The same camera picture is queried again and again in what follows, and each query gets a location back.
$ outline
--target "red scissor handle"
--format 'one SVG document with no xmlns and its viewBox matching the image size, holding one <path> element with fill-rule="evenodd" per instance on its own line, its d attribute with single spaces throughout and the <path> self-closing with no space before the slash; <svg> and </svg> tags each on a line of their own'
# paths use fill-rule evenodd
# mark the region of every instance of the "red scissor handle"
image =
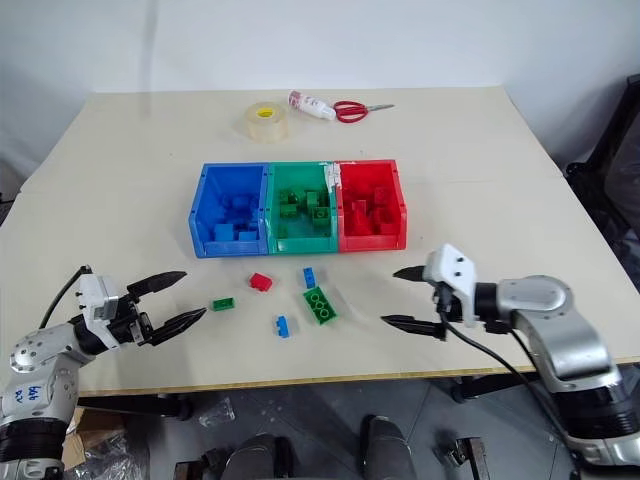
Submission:
<svg viewBox="0 0 640 480">
<path fill-rule="evenodd" d="M 333 105 L 336 111 L 336 118 L 342 123 L 355 123 L 367 116 L 369 110 L 367 107 L 358 102 L 343 100 Z"/>
</svg>

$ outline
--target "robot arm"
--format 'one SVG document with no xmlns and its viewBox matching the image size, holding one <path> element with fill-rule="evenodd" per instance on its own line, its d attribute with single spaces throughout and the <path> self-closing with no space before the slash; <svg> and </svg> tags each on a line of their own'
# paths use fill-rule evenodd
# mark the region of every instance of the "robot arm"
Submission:
<svg viewBox="0 0 640 480">
<path fill-rule="evenodd" d="M 640 465 L 640 421 L 620 372 L 595 329 L 575 309 L 570 288 L 552 277 L 532 276 L 476 283 L 475 267 L 462 252 L 444 245 L 426 266 L 409 267 L 396 277 L 426 281 L 453 295 L 450 322 L 488 333 L 516 329 L 529 341 L 531 357 L 562 420 L 570 449 L 591 465 Z M 411 333 L 446 338 L 440 324 L 413 317 L 382 317 Z"/>
<path fill-rule="evenodd" d="M 0 478 L 62 478 L 62 444 L 78 400 L 78 370 L 124 343 L 158 345 L 200 319 L 204 308 L 154 330 L 146 313 L 138 312 L 140 296 L 173 285 L 184 275 L 155 275 L 118 296 L 108 277 L 82 274 L 76 293 L 82 314 L 16 343 L 10 355 L 13 375 L 0 403 Z"/>
</svg>

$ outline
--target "blue bin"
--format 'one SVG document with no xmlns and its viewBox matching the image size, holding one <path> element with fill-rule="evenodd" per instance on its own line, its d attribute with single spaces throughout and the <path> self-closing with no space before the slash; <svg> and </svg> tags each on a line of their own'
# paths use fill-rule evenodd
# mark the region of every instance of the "blue bin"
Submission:
<svg viewBox="0 0 640 480">
<path fill-rule="evenodd" d="M 189 214 L 196 257 L 267 255 L 267 163 L 207 163 Z"/>
</svg>

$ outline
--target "tape roll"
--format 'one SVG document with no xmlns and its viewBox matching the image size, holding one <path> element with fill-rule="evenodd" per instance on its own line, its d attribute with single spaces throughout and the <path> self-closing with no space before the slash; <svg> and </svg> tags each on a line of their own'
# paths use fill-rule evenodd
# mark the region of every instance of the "tape roll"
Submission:
<svg viewBox="0 0 640 480">
<path fill-rule="evenodd" d="M 285 110 L 271 102 L 251 105 L 244 114 L 249 136 L 256 142 L 279 142 L 289 133 Z"/>
</svg>

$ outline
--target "plastic storage bin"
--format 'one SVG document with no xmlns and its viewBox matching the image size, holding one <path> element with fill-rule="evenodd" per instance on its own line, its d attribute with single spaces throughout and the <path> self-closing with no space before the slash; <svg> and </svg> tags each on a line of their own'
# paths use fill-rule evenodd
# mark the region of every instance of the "plastic storage bin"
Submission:
<svg viewBox="0 0 640 480">
<path fill-rule="evenodd" d="M 329 162 L 269 164 L 266 223 L 269 252 L 338 251 L 338 220 Z"/>
<path fill-rule="evenodd" d="M 196 256 L 267 255 L 267 163 L 207 163 L 189 214 Z"/>
<path fill-rule="evenodd" d="M 394 160 L 336 162 L 341 252 L 402 250 L 407 246 L 407 207 Z"/>
</svg>

